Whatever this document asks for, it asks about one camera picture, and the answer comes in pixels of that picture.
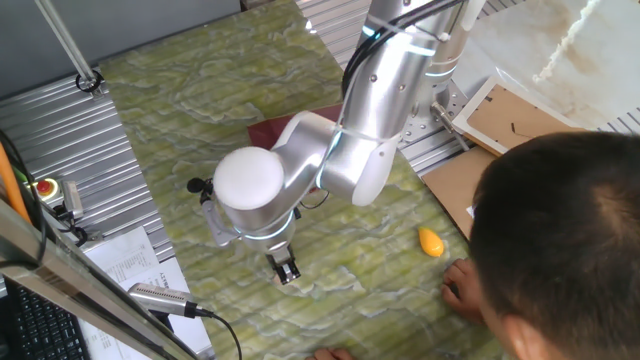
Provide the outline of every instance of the black hair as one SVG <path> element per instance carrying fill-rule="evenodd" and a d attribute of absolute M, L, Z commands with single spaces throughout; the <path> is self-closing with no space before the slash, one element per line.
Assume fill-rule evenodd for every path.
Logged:
<path fill-rule="evenodd" d="M 499 315 L 572 359 L 640 359 L 640 137 L 562 133 L 485 170 L 470 250 Z"/>

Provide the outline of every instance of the human hand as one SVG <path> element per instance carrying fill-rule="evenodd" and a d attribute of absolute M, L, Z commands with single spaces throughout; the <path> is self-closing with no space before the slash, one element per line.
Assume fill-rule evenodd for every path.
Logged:
<path fill-rule="evenodd" d="M 318 349 L 312 357 L 305 360 L 356 360 L 345 349 Z"/>
<path fill-rule="evenodd" d="M 484 319 L 480 312 L 482 290 L 476 268 L 470 259 L 458 259 L 444 272 L 444 285 L 440 288 L 442 298 L 458 314 L 478 324 Z M 452 284 L 458 287 L 458 298 L 449 288 Z"/>

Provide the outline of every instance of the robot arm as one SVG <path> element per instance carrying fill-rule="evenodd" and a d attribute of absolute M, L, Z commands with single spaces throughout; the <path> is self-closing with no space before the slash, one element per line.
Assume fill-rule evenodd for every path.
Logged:
<path fill-rule="evenodd" d="M 300 276 L 289 246 L 296 205 L 314 186 L 358 206 L 375 200 L 407 117 L 438 104 L 484 1 L 374 0 L 338 122 L 301 112 L 270 151 L 241 148 L 216 168 L 201 203 L 218 244 L 241 238 L 283 284 Z"/>

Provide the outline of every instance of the brown cardboard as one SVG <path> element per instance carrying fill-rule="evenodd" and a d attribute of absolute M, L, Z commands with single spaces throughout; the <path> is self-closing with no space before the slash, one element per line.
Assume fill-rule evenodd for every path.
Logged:
<path fill-rule="evenodd" d="M 558 120 L 548 111 L 543 111 L 498 84 L 494 84 L 486 95 L 476 96 L 484 96 L 484 99 L 476 100 L 477 109 L 468 109 L 473 112 L 468 116 L 466 124 L 476 133 L 487 136 L 490 141 L 507 149 L 541 135 L 585 131 Z M 491 144 L 479 141 L 471 131 L 464 135 L 480 146 L 427 173 L 422 180 L 469 239 L 473 218 L 467 208 L 472 206 L 473 195 L 484 169 L 501 153 Z"/>
<path fill-rule="evenodd" d="M 495 159 L 495 155 L 478 146 L 422 177 L 467 239 L 473 224 L 467 208 L 473 204 L 482 172 Z"/>
<path fill-rule="evenodd" d="M 563 123 L 500 85 L 491 89 L 467 123 L 508 149 L 541 135 L 585 131 Z M 473 135 L 465 135 L 494 155 L 499 155 Z"/>

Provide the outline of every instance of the person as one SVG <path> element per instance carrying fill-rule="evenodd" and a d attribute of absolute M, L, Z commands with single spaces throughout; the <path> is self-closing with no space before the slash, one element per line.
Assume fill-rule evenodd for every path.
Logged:
<path fill-rule="evenodd" d="M 640 137 L 535 138 L 485 170 L 474 204 L 446 303 L 521 360 L 640 359 Z"/>

